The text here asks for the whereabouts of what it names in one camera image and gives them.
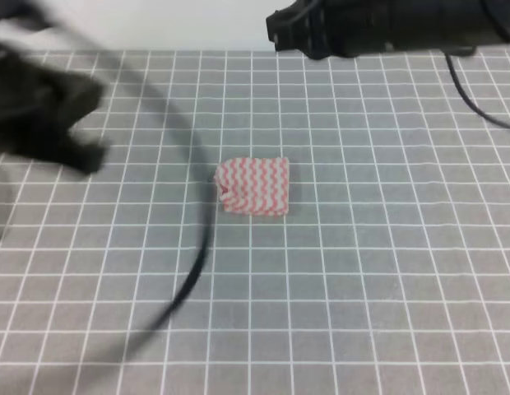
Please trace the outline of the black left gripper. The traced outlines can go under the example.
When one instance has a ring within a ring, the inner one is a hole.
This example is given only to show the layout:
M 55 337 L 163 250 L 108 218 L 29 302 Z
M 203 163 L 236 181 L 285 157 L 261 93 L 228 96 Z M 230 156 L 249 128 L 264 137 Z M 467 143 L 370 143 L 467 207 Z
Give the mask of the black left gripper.
M 71 129 L 100 106 L 104 85 L 82 73 L 0 58 L 0 154 L 96 173 L 107 146 Z

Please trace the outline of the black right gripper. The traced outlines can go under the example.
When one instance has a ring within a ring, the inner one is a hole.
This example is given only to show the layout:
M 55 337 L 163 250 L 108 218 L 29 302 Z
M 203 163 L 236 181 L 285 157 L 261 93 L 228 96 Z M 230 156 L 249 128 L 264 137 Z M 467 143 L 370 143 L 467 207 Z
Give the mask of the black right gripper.
M 299 51 L 312 60 L 357 58 L 341 26 L 361 1 L 295 1 L 266 18 L 267 36 L 276 52 Z

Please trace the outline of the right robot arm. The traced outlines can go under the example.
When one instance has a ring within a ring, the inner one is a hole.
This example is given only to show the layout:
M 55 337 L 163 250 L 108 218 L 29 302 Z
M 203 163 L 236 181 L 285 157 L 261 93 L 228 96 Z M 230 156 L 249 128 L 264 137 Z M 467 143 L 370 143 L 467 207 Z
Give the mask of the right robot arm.
M 275 50 L 356 58 L 510 44 L 510 1 L 296 1 L 266 18 Z

